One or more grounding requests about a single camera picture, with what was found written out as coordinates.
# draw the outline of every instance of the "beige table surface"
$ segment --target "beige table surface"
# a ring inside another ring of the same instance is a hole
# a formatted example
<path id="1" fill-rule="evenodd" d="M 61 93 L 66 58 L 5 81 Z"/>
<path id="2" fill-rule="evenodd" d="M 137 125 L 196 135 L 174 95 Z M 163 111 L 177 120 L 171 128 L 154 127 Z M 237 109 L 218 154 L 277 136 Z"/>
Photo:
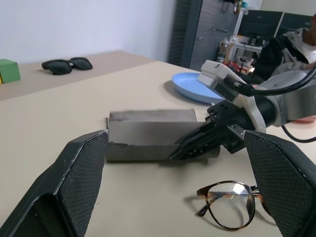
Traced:
<path id="1" fill-rule="evenodd" d="M 173 74 L 189 71 L 152 62 L 0 101 L 0 225 L 66 143 L 104 129 L 110 111 L 194 108 L 203 120 L 207 106 L 182 97 L 170 83 Z M 302 138 L 316 133 L 313 124 L 288 127 Z M 278 128 L 269 133 L 285 138 Z M 300 145 L 315 162 L 313 146 Z M 281 236 L 260 215 L 238 232 L 195 217 L 190 198 L 196 190 L 223 180 L 255 184 L 245 150 L 235 155 L 222 151 L 207 164 L 106 164 L 86 236 Z"/>

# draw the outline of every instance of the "sunglasses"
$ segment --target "sunglasses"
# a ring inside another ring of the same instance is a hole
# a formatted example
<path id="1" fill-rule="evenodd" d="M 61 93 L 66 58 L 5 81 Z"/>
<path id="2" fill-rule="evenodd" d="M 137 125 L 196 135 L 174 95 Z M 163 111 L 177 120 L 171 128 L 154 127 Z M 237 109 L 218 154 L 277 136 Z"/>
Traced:
<path id="1" fill-rule="evenodd" d="M 92 64 L 87 58 L 71 58 L 70 60 L 56 59 L 44 62 L 41 67 L 50 70 L 53 75 L 64 75 L 72 72 L 73 68 L 91 70 Z"/>
<path id="2" fill-rule="evenodd" d="M 262 207 L 271 216 L 257 186 L 224 181 L 198 190 L 197 196 L 205 198 L 206 205 L 196 216 L 203 217 L 209 211 L 215 222 L 228 230 L 241 230 L 251 223 L 256 211 L 255 198 L 260 198 Z"/>

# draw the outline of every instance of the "white wall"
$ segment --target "white wall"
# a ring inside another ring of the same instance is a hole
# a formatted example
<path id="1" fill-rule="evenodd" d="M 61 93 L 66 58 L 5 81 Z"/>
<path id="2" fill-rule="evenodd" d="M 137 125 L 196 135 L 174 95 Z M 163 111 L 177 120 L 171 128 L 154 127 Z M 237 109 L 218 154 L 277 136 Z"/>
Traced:
<path id="1" fill-rule="evenodd" d="M 19 63 L 122 49 L 166 60 L 175 0 L 0 0 L 0 58 Z"/>
<path id="2" fill-rule="evenodd" d="M 316 13 L 315 0 L 263 0 L 261 10 L 284 11 L 313 16 Z"/>

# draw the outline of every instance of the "person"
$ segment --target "person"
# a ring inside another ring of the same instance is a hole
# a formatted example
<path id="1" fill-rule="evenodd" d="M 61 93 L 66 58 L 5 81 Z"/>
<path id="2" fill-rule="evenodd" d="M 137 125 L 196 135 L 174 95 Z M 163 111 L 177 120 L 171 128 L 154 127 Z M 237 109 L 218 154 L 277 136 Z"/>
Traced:
<path id="1" fill-rule="evenodd" d="M 316 63 L 316 14 L 311 28 L 273 38 L 255 63 L 255 77 L 266 81 L 287 71 L 310 70 Z"/>

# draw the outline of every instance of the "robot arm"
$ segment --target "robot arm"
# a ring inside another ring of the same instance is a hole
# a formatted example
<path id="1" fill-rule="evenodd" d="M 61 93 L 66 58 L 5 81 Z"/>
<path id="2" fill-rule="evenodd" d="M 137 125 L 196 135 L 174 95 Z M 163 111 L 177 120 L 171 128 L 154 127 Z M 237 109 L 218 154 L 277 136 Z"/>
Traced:
<path id="1" fill-rule="evenodd" d="M 286 72 L 259 85 L 258 90 L 284 88 L 302 80 L 306 72 Z M 172 160 L 189 160 L 223 145 L 231 154 L 245 147 L 244 130 L 265 132 L 293 120 L 316 115 L 316 80 L 293 92 L 277 96 L 247 97 L 232 90 L 225 79 L 244 81 L 223 64 L 207 61 L 199 81 L 225 100 L 208 109 L 206 123 L 182 137 Z"/>

